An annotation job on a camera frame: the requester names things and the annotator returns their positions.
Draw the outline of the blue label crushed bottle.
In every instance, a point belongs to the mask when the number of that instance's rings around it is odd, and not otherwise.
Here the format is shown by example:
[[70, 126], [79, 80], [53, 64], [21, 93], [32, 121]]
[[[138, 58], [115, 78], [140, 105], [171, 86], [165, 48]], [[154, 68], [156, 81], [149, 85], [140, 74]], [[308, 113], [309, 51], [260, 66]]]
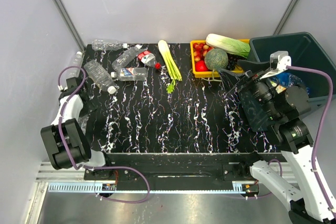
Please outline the blue label crushed bottle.
[[281, 93], [291, 86], [300, 86], [306, 89], [307, 94], [310, 94], [310, 89], [305, 85], [305, 83], [292, 73], [283, 72], [276, 76], [270, 77], [269, 79], [277, 93]]

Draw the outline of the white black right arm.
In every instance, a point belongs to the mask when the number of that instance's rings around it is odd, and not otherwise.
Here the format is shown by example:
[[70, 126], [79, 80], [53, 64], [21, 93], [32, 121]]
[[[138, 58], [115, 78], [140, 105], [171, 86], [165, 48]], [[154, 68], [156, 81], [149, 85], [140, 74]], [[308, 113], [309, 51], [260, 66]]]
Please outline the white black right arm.
[[307, 91], [302, 86], [290, 86], [277, 92], [268, 82], [270, 77], [292, 69], [291, 58], [268, 62], [241, 60], [239, 65], [247, 67], [247, 71], [234, 74], [237, 81], [230, 90], [249, 92], [251, 96], [244, 109], [251, 110], [254, 119], [265, 116], [271, 122], [269, 137], [290, 165], [298, 187], [292, 187], [257, 153], [249, 154], [236, 168], [236, 174], [264, 184], [285, 206], [292, 223], [335, 223], [335, 197], [317, 160], [320, 139], [312, 138], [300, 119], [310, 110]]

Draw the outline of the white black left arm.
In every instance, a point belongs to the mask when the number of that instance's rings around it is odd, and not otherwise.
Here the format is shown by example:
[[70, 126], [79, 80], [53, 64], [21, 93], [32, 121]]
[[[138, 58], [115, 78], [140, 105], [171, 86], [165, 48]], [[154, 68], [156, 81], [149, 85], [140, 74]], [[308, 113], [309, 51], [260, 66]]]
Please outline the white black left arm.
[[50, 126], [41, 129], [40, 134], [52, 167], [56, 170], [73, 167], [64, 142], [73, 157], [76, 166], [96, 167], [96, 174], [101, 179], [112, 177], [114, 167], [106, 162], [102, 151], [91, 149], [85, 136], [86, 126], [83, 121], [97, 106], [89, 99], [86, 85], [80, 77], [66, 80], [66, 88], [61, 90], [59, 111]]

